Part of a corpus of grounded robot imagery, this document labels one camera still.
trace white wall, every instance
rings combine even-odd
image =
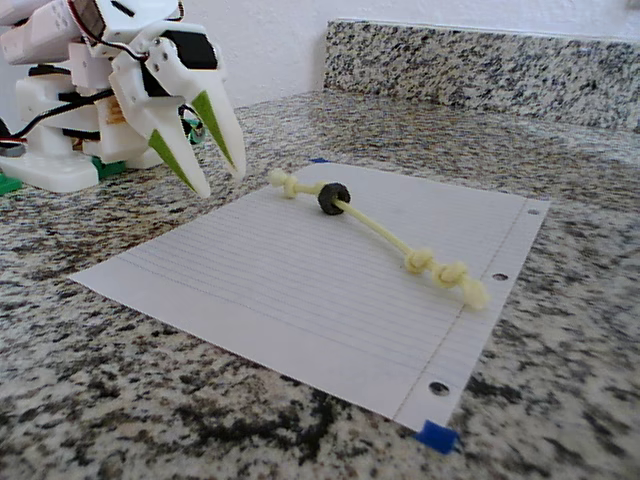
[[[489,30],[640,41],[639,0],[185,0],[187,20],[205,25],[222,48],[235,105],[318,89],[324,35],[335,18],[428,23]],[[24,72],[0,61],[0,115],[16,118],[7,97]]]

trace black rubber ring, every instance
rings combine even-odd
[[[349,190],[341,183],[328,183],[318,194],[318,203],[322,207],[322,211],[327,215],[340,215],[344,212],[344,210],[333,204],[336,199],[345,203],[351,202]]]

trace rope toy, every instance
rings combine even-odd
[[[327,215],[340,215],[347,212],[373,231],[391,242],[405,255],[405,268],[414,275],[420,275],[427,270],[431,272],[433,283],[440,288],[460,287],[464,296],[464,303],[474,310],[482,310],[489,301],[489,294],[480,280],[471,278],[467,266],[463,262],[450,265],[438,263],[430,248],[412,249],[379,223],[367,217],[364,213],[353,208],[351,195],[347,187],[340,183],[319,182],[313,186],[301,185],[293,175],[287,175],[277,169],[269,173],[269,183],[272,186],[284,188],[287,198],[296,198],[299,193],[314,195],[322,211]]]

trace granite backsplash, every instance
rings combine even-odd
[[[325,87],[640,133],[640,44],[330,22]]]

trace paper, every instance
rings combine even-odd
[[[72,278],[414,430],[446,424],[548,203],[343,165],[296,176],[345,184],[354,207],[409,245],[464,261],[485,282],[488,308],[463,308],[459,289],[409,274],[354,218],[272,187]]]

